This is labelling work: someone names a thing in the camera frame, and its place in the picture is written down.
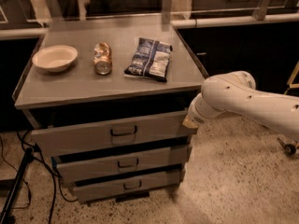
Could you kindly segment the yellowish white gripper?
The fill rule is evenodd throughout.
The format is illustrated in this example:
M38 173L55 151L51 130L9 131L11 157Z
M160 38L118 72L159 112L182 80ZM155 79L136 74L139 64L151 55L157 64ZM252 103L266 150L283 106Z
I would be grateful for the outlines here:
M182 121L182 124L183 124L185 127L189 128L189 129L197 129L197 128L198 128L198 125L195 124L195 123L190 119L189 116L186 116L186 117L184 118L184 120Z

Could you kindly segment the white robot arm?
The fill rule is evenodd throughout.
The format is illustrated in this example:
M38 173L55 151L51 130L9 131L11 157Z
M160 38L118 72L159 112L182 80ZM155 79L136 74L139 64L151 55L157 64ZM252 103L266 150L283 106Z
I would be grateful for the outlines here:
M299 98L257 91L253 76L246 71L205 79L200 93L189 106L188 118L199 125L224 112L253 119L295 142L299 141Z

